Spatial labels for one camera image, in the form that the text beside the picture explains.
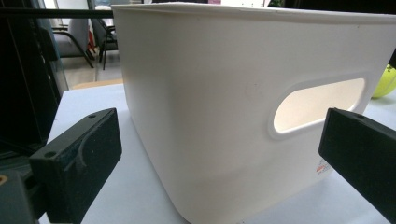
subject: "table surface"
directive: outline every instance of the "table surface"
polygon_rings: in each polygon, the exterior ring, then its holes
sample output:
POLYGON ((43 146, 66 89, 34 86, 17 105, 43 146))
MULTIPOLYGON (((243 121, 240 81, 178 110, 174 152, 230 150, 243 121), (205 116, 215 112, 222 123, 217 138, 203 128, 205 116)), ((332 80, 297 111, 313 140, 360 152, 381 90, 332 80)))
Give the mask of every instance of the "table surface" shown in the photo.
MULTIPOLYGON (((125 101, 122 84, 66 91, 49 140, 83 117, 99 110, 118 110, 122 156, 82 223, 188 223, 170 202, 137 135, 125 101)), ((367 118, 396 130, 396 91, 372 100, 367 118)), ((49 223, 47 216, 40 223, 49 223)), ((239 223, 388 223, 335 171, 305 189, 239 223)))

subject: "gray chair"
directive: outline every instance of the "gray chair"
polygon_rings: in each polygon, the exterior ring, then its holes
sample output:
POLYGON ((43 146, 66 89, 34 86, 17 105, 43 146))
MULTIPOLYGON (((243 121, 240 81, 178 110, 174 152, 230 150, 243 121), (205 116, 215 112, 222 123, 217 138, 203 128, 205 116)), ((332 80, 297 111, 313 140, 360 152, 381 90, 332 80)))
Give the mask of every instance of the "gray chair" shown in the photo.
POLYGON ((84 57, 93 68, 88 52, 88 19, 70 19, 67 31, 54 31, 53 35, 61 58, 84 57))
POLYGON ((106 66, 106 52, 108 50, 119 49, 117 45, 116 29, 114 26, 107 26, 102 19, 91 19, 96 46, 99 46, 99 63, 103 59, 103 70, 106 66))

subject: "handle cutout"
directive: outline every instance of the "handle cutout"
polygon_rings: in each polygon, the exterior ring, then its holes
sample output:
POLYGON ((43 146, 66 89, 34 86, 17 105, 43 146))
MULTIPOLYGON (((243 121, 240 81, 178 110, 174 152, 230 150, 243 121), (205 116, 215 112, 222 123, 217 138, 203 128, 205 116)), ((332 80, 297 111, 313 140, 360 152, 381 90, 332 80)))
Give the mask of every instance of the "handle cutout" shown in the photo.
POLYGON ((277 109, 274 127, 279 133, 288 133, 325 119, 330 107, 352 110, 363 89, 364 79, 357 78, 294 91, 277 109))

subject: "tennis ball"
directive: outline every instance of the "tennis ball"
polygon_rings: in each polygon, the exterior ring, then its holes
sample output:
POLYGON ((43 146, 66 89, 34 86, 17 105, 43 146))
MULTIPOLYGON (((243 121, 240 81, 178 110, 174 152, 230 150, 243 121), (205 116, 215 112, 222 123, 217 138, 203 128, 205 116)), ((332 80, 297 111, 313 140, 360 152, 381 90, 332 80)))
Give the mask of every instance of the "tennis ball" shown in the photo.
POLYGON ((373 98, 383 97, 396 88, 396 69, 388 64, 375 88, 373 98))

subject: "storage container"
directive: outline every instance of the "storage container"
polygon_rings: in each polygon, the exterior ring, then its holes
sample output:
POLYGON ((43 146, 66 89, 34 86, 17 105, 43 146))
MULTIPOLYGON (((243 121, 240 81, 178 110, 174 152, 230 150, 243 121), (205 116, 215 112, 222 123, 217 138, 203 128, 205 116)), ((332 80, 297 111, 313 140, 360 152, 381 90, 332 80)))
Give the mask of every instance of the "storage container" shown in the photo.
POLYGON ((390 15, 112 8, 134 126, 191 223, 236 223, 328 175, 327 109, 363 112, 396 47, 390 15))

